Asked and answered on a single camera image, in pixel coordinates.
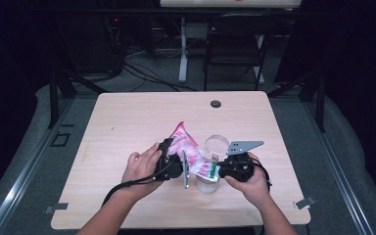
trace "gray floor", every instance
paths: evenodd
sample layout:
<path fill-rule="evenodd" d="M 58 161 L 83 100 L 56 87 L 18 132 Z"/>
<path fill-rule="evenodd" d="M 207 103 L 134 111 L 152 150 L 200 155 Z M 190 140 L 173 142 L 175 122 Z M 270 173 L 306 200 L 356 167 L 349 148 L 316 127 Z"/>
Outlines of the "gray floor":
<path fill-rule="evenodd" d="M 265 68 L 263 70 L 265 83 L 263 91 L 271 91 L 276 86 L 273 79 L 285 46 L 285 38 L 271 41 Z M 168 82 L 178 84 L 179 55 L 177 51 L 163 50 L 167 56 L 158 51 L 156 59 L 145 53 L 135 54 L 126 61 L 148 73 L 143 67 L 157 73 Z M 189 50 L 188 81 L 183 85 L 196 90 L 202 90 L 204 75 L 202 73 L 201 47 L 195 44 Z M 213 70 L 213 77 L 226 76 L 231 78 L 253 80 L 251 74 L 243 75 L 244 70 Z M 124 70 L 118 77 L 98 82 L 103 88 L 112 92 L 147 92 L 172 91 L 169 86 L 152 83 L 136 78 Z M 5 176 L 0 183 L 0 207 L 3 205 L 17 178 L 23 173 L 24 166 L 36 155 L 42 159 L 36 163 L 37 171 L 33 172 L 33 179 L 28 181 L 25 191 L 16 200 L 13 211 L 6 216 L 8 219 L 1 224 L 0 232 L 3 234 L 73 234 L 75 231 L 55 231 L 50 226 L 52 214 L 44 213 L 47 206 L 58 202 L 63 186 L 66 182 L 70 167 L 75 157 L 85 126 L 89 120 L 97 95 L 81 84 L 75 84 L 78 95 L 74 100 L 65 100 L 61 103 L 66 111 L 55 132 L 68 133 L 70 139 L 65 147 L 50 147 L 54 139 L 54 132 L 49 134 L 47 126 L 50 119 L 49 92 L 44 87 L 37 92 L 39 104 L 31 125 L 24 137 L 23 143 L 14 156 Z M 252 84 L 234 85 L 232 83 L 210 86 L 214 90 L 251 90 Z M 190 89 L 180 88 L 181 91 L 191 92 Z M 312 124 L 312 116 L 308 112 L 311 104 L 302 104 L 297 98 L 298 88 L 287 92 L 279 98 L 270 99 L 279 128 L 285 140 L 286 147 L 291 157 L 297 177 L 299 178 L 304 196 L 313 196 L 316 203 L 310 211 L 309 224 L 311 234 L 376 234 L 376 188 L 365 171 L 363 165 L 362 148 L 353 133 L 351 126 L 340 113 L 332 101 L 327 99 L 325 107 L 326 136 L 333 148 L 343 170 L 345 179 L 351 185 L 356 195 L 357 202 L 365 215 L 365 220 L 371 227 L 362 232 L 357 226 L 357 216 L 353 214 L 351 202 L 345 197 L 345 192 L 340 187 L 339 178 L 329 164 L 330 153 L 325 150 L 325 144 L 319 137 L 316 127 Z M 306 234 L 304 225 L 297 225 L 300 234 Z"/>

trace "black round hole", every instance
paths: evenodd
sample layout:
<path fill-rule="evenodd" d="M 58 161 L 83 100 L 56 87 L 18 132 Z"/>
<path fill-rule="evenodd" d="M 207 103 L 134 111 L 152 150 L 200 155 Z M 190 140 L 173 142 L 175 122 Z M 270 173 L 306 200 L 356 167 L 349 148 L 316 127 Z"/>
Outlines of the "black round hole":
<path fill-rule="evenodd" d="M 221 102 L 213 100 L 213 101 L 211 101 L 211 106 L 213 108 L 219 108 L 219 107 L 221 107 Z"/>

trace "wire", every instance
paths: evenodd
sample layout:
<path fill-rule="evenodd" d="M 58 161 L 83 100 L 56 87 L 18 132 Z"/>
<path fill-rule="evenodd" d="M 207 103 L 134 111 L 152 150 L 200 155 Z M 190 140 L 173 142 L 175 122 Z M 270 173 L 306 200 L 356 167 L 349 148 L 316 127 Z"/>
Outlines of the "wire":
<path fill-rule="evenodd" d="M 139 89 L 140 87 L 142 87 L 142 86 L 145 84 L 145 82 L 146 82 L 147 79 L 148 79 L 148 78 L 146 78 L 146 75 L 145 75 L 145 77 L 142 78 L 142 80 L 143 80 L 142 83 L 141 83 L 140 85 L 136 86 L 135 88 L 131 89 L 130 92 L 133 92 L 133 91 Z"/>
<path fill-rule="evenodd" d="M 113 79 L 116 76 L 118 76 L 121 73 L 121 69 L 122 68 L 120 68 L 119 70 L 113 70 L 113 71 L 109 72 L 105 76 L 101 76 L 101 77 L 97 77 L 97 78 L 87 78 L 87 80 L 89 80 L 89 81 L 91 81 L 93 83 L 110 80 L 110 79 Z"/>
<path fill-rule="evenodd" d="M 126 181 L 124 183 L 120 183 L 118 185 L 116 185 L 115 187 L 113 187 L 111 189 L 111 191 L 109 191 L 108 195 L 106 196 L 105 200 L 103 201 L 103 204 L 106 204 L 109 199 L 113 196 L 113 194 L 119 190 L 119 189 L 122 189 L 122 188 L 128 188 L 132 185 L 136 185 L 136 184 L 148 184 L 148 183 L 152 183 L 152 182 L 155 182 L 156 179 L 155 177 L 164 173 L 168 168 L 170 168 L 172 166 L 173 163 L 175 163 L 176 161 L 176 158 L 173 158 L 172 161 L 170 161 L 163 169 L 161 169 L 160 171 L 156 172 L 156 173 L 153 173 L 149 176 L 146 176 L 146 177 L 143 177 L 143 178 L 140 178 L 140 179 L 136 179 L 136 180 L 130 180 L 130 181 Z M 143 182 L 143 181 L 146 181 L 148 179 L 153 179 L 152 181 L 149 181 L 149 182 Z"/>
<path fill-rule="evenodd" d="M 307 223 L 307 224 L 305 225 L 305 227 L 306 227 L 306 234 L 309 235 L 309 233 L 310 233 L 310 230 L 309 230 L 309 223 Z"/>
<path fill-rule="evenodd" d="M 181 30 L 179 29 L 179 26 L 178 26 L 178 24 L 176 23 L 175 19 L 172 19 L 172 22 L 173 22 L 173 24 L 175 25 L 176 30 L 178 30 L 179 34 L 181 34 Z"/>
<path fill-rule="evenodd" d="M 257 166 L 258 168 L 262 169 L 263 172 L 264 172 L 264 176 L 266 178 L 266 182 L 267 182 L 267 188 L 268 188 L 268 191 L 270 191 L 270 186 L 271 186 L 271 182 L 270 182 L 270 176 L 268 175 L 268 172 L 267 170 L 264 168 L 264 166 L 260 163 L 260 161 L 256 160 L 256 159 L 252 159 L 252 162 L 253 162 L 253 165 Z"/>
<path fill-rule="evenodd" d="M 178 52 L 177 52 L 176 54 L 173 54 L 173 55 L 167 55 L 167 54 L 164 52 L 165 50 L 178 50 Z M 168 58 L 175 57 L 175 56 L 181 54 L 181 52 L 182 52 L 181 49 L 162 49 L 162 48 L 159 48 L 158 51 L 160 51 L 161 54 L 163 54 L 163 56 L 168 57 Z"/>
<path fill-rule="evenodd" d="M 136 68 L 135 66 L 136 67 L 141 67 L 141 68 L 143 68 L 143 69 L 151 72 L 154 76 L 142 72 L 140 69 Z M 136 72 L 139 72 L 141 74 L 144 74 L 147 77 L 150 77 L 150 78 L 153 79 L 153 80 L 146 79 L 147 81 L 156 82 L 156 83 L 161 83 L 161 84 L 167 85 L 167 86 L 169 86 L 170 88 L 172 88 L 175 91 L 179 91 L 177 88 L 183 88 L 183 89 L 189 89 L 189 90 L 192 90 L 192 91 L 197 91 L 196 89 L 191 88 L 189 86 L 179 85 L 179 84 L 174 84 L 174 83 L 167 82 L 163 78 L 161 78 L 158 74 L 156 74 L 154 71 L 152 71 L 151 69 L 149 69 L 147 67 L 144 67 L 142 65 L 138 65 L 138 64 L 135 64 L 135 63 L 133 63 L 133 64 L 125 64 L 125 68 L 124 68 L 126 71 L 130 72 L 131 74 L 133 74 L 133 75 L 135 75 L 135 76 L 137 76 L 139 78 L 142 78 L 142 77 L 136 75 L 134 72 L 131 72 L 127 67 L 129 67 L 130 69 L 132 69 L 132 70 L 134 70 Z"/>

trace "black chair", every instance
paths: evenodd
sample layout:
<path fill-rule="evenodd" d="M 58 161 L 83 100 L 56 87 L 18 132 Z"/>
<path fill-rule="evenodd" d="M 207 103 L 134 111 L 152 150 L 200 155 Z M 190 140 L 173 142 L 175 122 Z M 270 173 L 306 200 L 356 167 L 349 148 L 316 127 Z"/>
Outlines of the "black chair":
<path fill-rule="evenodd" d="M 203 67 L 204 90 L 209 83 L 209 66 L 246 67 L 246 72 L 259 67 L 255 85 L 255 90 L 258 90 L 267 39 L 275 28 L 271 18 L 261 15 L 225 14 L 211 20 Z"/>

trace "desk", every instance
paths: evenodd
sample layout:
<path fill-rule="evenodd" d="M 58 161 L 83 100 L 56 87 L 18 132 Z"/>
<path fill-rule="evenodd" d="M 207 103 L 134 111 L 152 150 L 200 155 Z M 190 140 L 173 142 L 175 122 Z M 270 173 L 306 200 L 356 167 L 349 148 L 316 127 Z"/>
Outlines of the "desk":
<path fill-rule="evenodd" d="M 211 101 L 221 102 L 212 108 Z M 214 134 L 229 141 L 261 140 L 251 152 L 270 174 L 271 195 L 293 224 L 307 224 L 307 209 L 293 206 L 303 198 L 275 116 L 263 92 L 158 92 L 100 95 L 85 130 L 60 198 L 66 210 L 55 211 L 55 229 L 78 229 L 101 207 L 106 194 L 120 182 L 128 156 L 142 153 L 167 138 L 181 122 L 204 146 Z M 262 224 L 259 211 L 224 179 L 212 194 L 200 192 L 190 175 L 166 181 L 139 201 L 122 228 L 190 228 Z"/>
<path fill-rule="evenodd" d="M 302 0 L 161 0 L 161 7 L 166 8 L 299 8 Z M 181 19 L 181 64 L 179 82 L 187 79 L 186 22 Z"/>

